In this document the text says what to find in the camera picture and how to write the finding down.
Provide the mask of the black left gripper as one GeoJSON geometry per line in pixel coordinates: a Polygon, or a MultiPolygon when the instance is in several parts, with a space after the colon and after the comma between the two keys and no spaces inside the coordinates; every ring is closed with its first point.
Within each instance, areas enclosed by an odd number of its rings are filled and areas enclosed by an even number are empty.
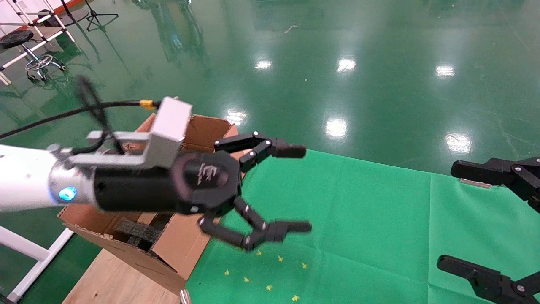
{"type": "Polygon", "coordinates": [[[182,152],[169,169],[97,169],[96,205],[108,212],[177,212],[222,216],[240,194],[242,173],[272,156],[303,158],[305,146],[259,132],[214,142],[215,153],[182,152]],[[238,161],[230,154],[247,150],[238,161]]]}

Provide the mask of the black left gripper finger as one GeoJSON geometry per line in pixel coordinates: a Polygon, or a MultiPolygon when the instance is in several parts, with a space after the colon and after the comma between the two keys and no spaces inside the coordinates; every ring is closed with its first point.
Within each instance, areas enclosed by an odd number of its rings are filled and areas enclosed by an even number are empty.
{"type": "Polygon", "coordinates": [[[234,200],[236,212],[253,228],[251,233],[245,235],[238,231],[214,223],[216,215],[207,212],[197,224],[201,231],[208,236],[217,238],[227,244],[252,251],[264,242],[282,242],[288,233],[308,233],[312,225],[308,221],[265,221],[243,198],[234,200]]]}

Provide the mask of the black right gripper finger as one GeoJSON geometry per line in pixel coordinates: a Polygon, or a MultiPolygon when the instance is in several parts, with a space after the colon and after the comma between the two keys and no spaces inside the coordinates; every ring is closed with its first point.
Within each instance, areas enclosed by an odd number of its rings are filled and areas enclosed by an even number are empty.
{"type": "Polygon", "coordinates": [[[509,161],[490,158],[486,163],[455,161],[451,175],[459,179],[490,185],[504,185],[521,200],[540,212],[540,159],[509,161]]]}
{"type": "Polygon", "coordinates": [[[538,304],[540,273],[536,272],[519,280],[491,268],[464,261],[449,255],[438,258],[441,271],[466,279],[475,295],[495,304],[538,304]]]}

